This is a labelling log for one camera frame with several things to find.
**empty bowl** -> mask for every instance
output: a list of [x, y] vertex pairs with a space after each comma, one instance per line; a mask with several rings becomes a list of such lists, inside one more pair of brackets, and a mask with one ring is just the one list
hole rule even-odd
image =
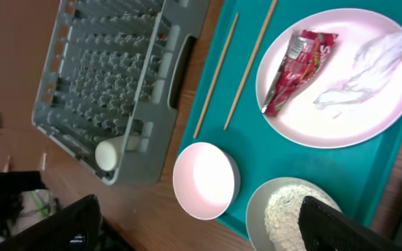
[[279, 189], [289, 185], [305, 185], [319, 192], [329, 202], [330, 206], [340, 211], [336, 202], [318, 186], [300, 178], [275, 178], [261, 185], [252, 195], [246, 209], [246, 230], [252, 246], [257, 251], [283, 251], [282, 247], [272, 243], [265, 227], [265, 209], [271, 196]]
[[179, 204], [200, 220], [217, 218], [237, 197], [240, 175], [237, 164], [213, 144], [187, 146], [174, 164], [173, 188]]

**wooden chopstick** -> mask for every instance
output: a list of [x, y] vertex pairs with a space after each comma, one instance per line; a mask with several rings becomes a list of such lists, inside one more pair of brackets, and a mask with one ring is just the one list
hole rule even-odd
[[263, 23], [262, 29], [260, 30], [260, 34], [258, 34], [257, 42], [255, 43], [254, 50], [252, 51], [252, 54], [251, 54], [251, 58], [249, 59], [246, 70], [244, 71], [243, 78], [241, 79], [240, 85], [238, 87], [237, 94], [235, 94], [235, 99], [234, 99], [234, 102], [232, 103], [232, 107], [230, 108], [228, 119], [226, 120], [226, 124], [224, 125], [224, 130], [228, 129], [230, 119], [232, 118], [232, 115], [234, 114], [235, 107], [237, 106], [237, 103], [238, 103], [238, 99], [240, 99], [240, 95], [241, 95], [241, 92], [243, 91], [244, 84], [246, 83], [246, 80], [248, 79], [249, 72], [251, 71], [252, 64], [254, 62], [255, 56], [257, 55], [258, 48], [260, 47], [260, 44], [262, 43], [263, 36], [265, 34], [266, 28], [268, 27], [269, 21], [271, 20], [272, 13], [274, 12], [274, 9], [276, 8], [276, 4], [277, 4], [277, 0], [273, 0], [271, 3], [271, 6], [269, 7], [265, 22]]
[[226, 39], [226, 43], [223, 46], [223, 51], [221, 52], [220, 61], [218, 62], [218, 65], [216, 66], [214, 78], [212, 79], [212, 82], [210, 84], [209, 92], [207, 93], [207, 97], [204, 102], [204, 106], [202, 107], [200, 119], [198, 120], [198, 124], [196, 125], [195, 134], [193, 134], [193, 139], [196, 139], [198, 137], [198, 134], [200, 133], [202, 122], [204, 121], [204, 117], [206, 116], [206, 111], [209, 106], [209, 103], [210, 103], [210, 100], [212, 97], [212, 93], [214, 92], [214, 89], [215, 89], [216, 80], [218, 80], [218, 76], [220, 75], [221, 66], [223, 66], [224, 58], [225, 58], [226, 52], [229, 48], [230, 40], [232, 38], [232, 34], [234, 33], [235, 25], [237, 24], [237, 20], [238, 20], [238, 13], [235, 14], [234, 22], [232, 23], [232, 26], [230, 27], [228, 38]]

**table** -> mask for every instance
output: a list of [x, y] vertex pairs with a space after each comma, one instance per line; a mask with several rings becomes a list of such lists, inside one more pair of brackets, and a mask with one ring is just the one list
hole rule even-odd
[[[43, 179], [64, 205], [98, 196], [103, 215], [137, 250], [252, 250], [248, 241], [217, 221], [184, 213], [172, 189], [172, 167], [202, 74], [223, 1], [211, 0], [202, 35], [193, 48], [178, 117], [159, 183], [108, 187], [31, 125], [31, 111], [59, 0], [0, 1], [0, 170], [35, 170], [47, 154]], [[371, 228], [389, 236], [402, 206], [402, 147]]]

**white cylindrical object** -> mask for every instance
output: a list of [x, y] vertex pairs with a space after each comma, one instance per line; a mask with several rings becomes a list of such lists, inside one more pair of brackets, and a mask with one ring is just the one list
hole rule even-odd
[[[112, 171], [120, 162], [122, 156], [122, 144], [124, 136], [115, 137], [102, 141], [96, 147], [97, 165], [105, 171]], [[134, 151], [138, 148], [140, 138], [138, 136], [128, 136], [127, 151]]]

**red snack wrapper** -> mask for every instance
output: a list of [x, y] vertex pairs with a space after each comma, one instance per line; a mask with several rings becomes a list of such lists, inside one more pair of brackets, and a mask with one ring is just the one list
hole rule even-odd
[[276, 116], [288, 98], [317, 73], [334, 47], [337, 34], [294, 32], [266, 96], [262, 112]]

